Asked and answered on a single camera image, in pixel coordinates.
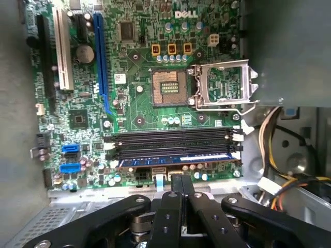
blue ram module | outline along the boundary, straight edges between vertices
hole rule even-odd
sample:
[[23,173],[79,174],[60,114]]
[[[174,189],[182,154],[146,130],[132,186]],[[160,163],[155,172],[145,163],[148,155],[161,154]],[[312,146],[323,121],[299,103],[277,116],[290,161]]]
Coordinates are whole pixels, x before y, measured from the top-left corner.
[[62,152],[79,152],[78,144],[69,144],[62,146]]
[[81,171],[81,165],[79,163],[76,164],[62,164],[60,165],[61,173],[77,173]]
[[141,159],[124,159],[120,160],[119,167],[153,167],[153,166],[171,166],[178,164],[190,163],[206,163],[236,160],[230,153],[211,153],[200,155],[188,155],[186,157],[157,157],[157,158],[141,158]]

metal bracket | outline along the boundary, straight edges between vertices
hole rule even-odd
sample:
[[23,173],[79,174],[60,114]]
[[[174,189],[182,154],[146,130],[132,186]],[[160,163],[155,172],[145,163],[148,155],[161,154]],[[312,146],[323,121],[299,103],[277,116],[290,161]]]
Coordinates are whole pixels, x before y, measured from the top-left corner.
[[[239,99],[227,99],[221,98],[217,102],[211,102],[208,95],[208,75],[210,74],[211,68],[216,68],[220,71],[223,71],[227,68],[241,68],[241,79],[240,79],[240,90],[241,98]],[[215,64],[207,65],[193,65],[193,76],[197,81],[197,92],[193,96],[195,99],[196,109],[203,109],[208,111],[207,107],[216,107],[222,105],[237,105],[237,104],[246,104],[246,103],[255,103],[251,102],[249,98],[259,87],[258,84],[253,84],[252,79],[258,77],[258,74],[248,66],[248,60],[237,60],[229,62],[221,62]]]

blue sata port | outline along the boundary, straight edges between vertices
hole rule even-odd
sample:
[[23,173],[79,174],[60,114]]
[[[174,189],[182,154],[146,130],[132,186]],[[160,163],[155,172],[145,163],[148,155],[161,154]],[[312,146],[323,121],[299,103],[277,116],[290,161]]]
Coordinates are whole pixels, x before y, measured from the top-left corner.
[[79,163],[60,165],[61,173],[76,173],[76,172],[80,172],[80,171],[81,171],[81,165]]
[[62,146],[62,152],[79,152],[78,144],[69,144]]

blue pcie slot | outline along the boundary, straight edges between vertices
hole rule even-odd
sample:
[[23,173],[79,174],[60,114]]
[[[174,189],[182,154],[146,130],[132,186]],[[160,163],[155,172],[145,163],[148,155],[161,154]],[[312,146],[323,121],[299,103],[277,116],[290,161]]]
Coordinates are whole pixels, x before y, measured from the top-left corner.
[[62,146],[62,152],[79,152],[78,144],[69,144]]
[[120,167],[153,167],[153,166],[171,166],[175,164],[206,163],[226,160],[235,160],[230,153],[212,153],[192,155],[186,157],[157,157],[143,159],[124,159],[119,161]]
[[61,173],[76,173],[76,172],[80,172],[80,171],[81,171],[81,165],[79,163],[60,165]]
[[103,17],[102,14],[93,14],[95,43],[97,54],[99,94],[103,96],[105,111],[111,114],[108,103],[108,78],[107,78],[107,58],[106,44],[104,41]]

